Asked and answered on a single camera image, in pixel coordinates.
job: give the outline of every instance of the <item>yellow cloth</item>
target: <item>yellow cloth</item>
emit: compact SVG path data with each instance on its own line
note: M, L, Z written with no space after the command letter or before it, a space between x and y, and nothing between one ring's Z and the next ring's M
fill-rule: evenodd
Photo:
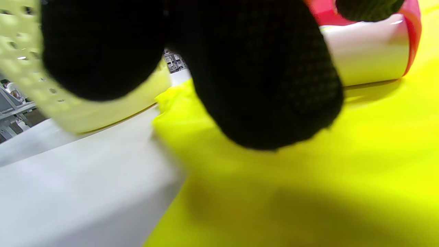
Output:
M190 175L145 246L439 247L439 0L420 4L410 73L347 89L330 130L278 153L227 140L191 82L160 95Z

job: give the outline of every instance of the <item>black glove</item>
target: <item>black glove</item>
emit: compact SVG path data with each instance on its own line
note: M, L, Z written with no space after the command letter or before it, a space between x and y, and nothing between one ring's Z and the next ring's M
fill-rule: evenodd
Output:
M344 1L337 4L345 15ZM167 46L187 62L223 133L247 148L305 141L330 126L343 103L326 43L301 0L48 0L41 11L44 65L85 99L134 90Z

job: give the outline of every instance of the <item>perforated basket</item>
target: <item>perforated basket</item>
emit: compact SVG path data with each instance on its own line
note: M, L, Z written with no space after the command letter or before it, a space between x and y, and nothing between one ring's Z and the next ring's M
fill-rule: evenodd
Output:
M171 85L162 60L145 83L122 99L90 102L70 94L42 69L39 8L40 0L0 0L0 70L67 131L89 132L123 120L154 104Z

